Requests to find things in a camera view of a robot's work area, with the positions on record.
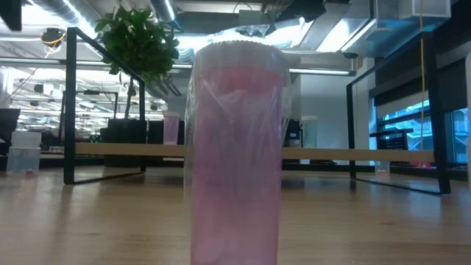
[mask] plastic wrap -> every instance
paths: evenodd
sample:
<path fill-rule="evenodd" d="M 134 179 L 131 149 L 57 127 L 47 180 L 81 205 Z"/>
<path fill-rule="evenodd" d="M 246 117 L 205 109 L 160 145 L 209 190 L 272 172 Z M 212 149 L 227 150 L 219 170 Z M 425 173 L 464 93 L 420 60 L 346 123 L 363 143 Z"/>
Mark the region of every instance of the plastic wrap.
<path fill-rule="evenodd" d="M 163 113 L 163 144 L 177 144 L 179 125 L 180 114 L 171 112 Z"/>
<path fill-rule="evenodd" d="M 230 41 L 195 58 L 185 114 L 191 265 L 274 265 L 288 63 L 275 48 Z"/>

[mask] ceiling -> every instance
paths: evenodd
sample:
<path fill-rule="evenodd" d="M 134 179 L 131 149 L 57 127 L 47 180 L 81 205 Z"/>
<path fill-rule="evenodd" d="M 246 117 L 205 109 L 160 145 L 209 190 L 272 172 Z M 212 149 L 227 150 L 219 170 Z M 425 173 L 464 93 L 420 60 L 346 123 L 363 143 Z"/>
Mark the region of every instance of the ceiling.
<path fill-rule="evenodd" d="M 119 5 L 125 8 L 146 9 L 150 8 L 150 0 L 23 0 L 29 4 L 23 6 L 23 29 L 21 32 L 11 32 L 5 24 L 0 23 L 0 57 L 22 57 L 22 58 L 44 58 L 49 48 L 45 47 L 39 37 L 47 28 L 54 27 L 65 29 L 69 26 L 78 26 L 86 34 L 94 37 L 94 21 L 101 18 L 105 13 L 116 10 Z M 70 24 L 64 18 L 64 14 L 55 13 L 44 3 L 69 3 L 77 12 L 81 14 L 83 20 L 77 24 Z M 324 4 L 325 13 L 311 22 L 303 18 L 288 19 L 274 24 L 276 30 L 265 38 L 247 37 L 239 34 L 241 28 L 244 30 L 266 30 L 270 27 L 270 22 L 266 20 L 268 15 L 261 15 L 261 10 L 266 14 L 279 14 L 287 9 L 294 0 L 250 0 L 247 2 L 231 0 L 179 0 L 176 1 L 178 16 L 177 21 L 180 25 L 180 31 L 177 31 L 177 38 L 180 41 L 179 51 L 180 59 L 177 63 L 192 64 L 195 53 L 202 47 L 212 42 L 221 40 L 251 40 L 268 45 L 276 46 L 281 49 L 291 68 L 319 68 L 335 71 L 354 71 L 351 59 L 347 59 L 341 52 L 338 52 L 348 40 L 351 40 L 355 34 L 372 23 L 370 0 L 327 0 Z M 389 0 L 379 0 L 380 3 L 390 2 Z M 371 49 L 371 41 L 366 38 L 378 30 L 381 12 L 375 14 L 376 26 L 368 28 L 363 32 L 364 36 L 359 38 L 357 43 L 346 52 L 358 52 L 360 55 L 375 55 L 376 51 Z M 388 22 L 387 26 L 391 28 L 388 36 L 389 42 L 392 40 L 403 41 L 398 35 L 403 34 L 403 28 L 406 28 L 408 34 L 417 31 L 417 20 L 407 19 L 401 23 L 393 23 L 398 18 L 384 16 L 383 21 Z M 430 21 L 429 24 L 437 24 L 436 21 Z M 56 52 L 49 54 L 48 59 L 65 59 L 67 41 Z M 102 56 L 91 48 L 88 44 L 79 43 L 77 45 L 77 60 L 100 61 Z M 17 91 L 12 96 L 13 107 L 24 109 L 23 118 L 27 117 L 28 122 L 34 124 L 38 119 L 46 115 L 49 111 L 51 119 L 47 124 L 55 123 L 60 111 L 61 93 L 65 84 L 65 70 L 61 67 L 39 68 L 35 67 L 12 66 L 6 63 L 0 63 L 0 66 L 8 67 L 11 77 L 14 79 L 13 90 Z M 170 81 L 177 90 L 186 95 L 188 89 L 191 70 L 175 69 L 170 73 Z M 122 113 L 126 101 L 127 83 L 129 77 L 123 77 L 119 82 L 117 76 L 112 76 L 103 69 L 97 68 L 94 71 L 77 71 L 77 90 L 86 89 L 117 92 L 118 112 Z M 54 93 L 44 94 L 34 92 L 35 85 L 46 84 L 46 87 L 52 88 Z M 146 95 L 146 111 L 148 117 L 152 119 L 161 119 L 161 113 L 167 106 L 164 103 L 175 95 L 169 93 L 165 95 L 159 87 L 155 85 L 148 86 Z M 78 104 L 77 112 L 87 113 L 83 117 L 77 117 L 79 124 L 87 132 L 96 131 L 106 125 L 107 117 L 112 113 L 113 105 L 106 95 L 90 96 L 79 95 L 83 102 L 95 101 L 92 105 Z M 31 106 L 31 101 L 37 101 L 37 107 Z M 150 110 L 151 104 L 159 104 L 159 110 Z M 131 113 L 138 112 L 138 106 L 131 107 Z"/>

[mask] ceiling duct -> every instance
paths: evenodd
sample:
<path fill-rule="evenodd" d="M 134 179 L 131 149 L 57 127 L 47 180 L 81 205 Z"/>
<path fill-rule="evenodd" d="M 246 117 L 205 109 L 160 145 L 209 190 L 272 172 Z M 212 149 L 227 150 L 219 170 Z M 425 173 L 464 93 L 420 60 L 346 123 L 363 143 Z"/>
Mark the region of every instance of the ceiling duct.
<path fill-rule="evenodd" d="M 64 20 L 68 27 L 79 27 L 85 34 L 94 37 L 94 21 L 99 14 L 83 0 L 29 0 L 43 10 Z"/>
<path fill-rule="evenodd" d="M 174 0 L 150 0 L 159 22 L 168 23 L 177 17 L 177 6 Z"/>

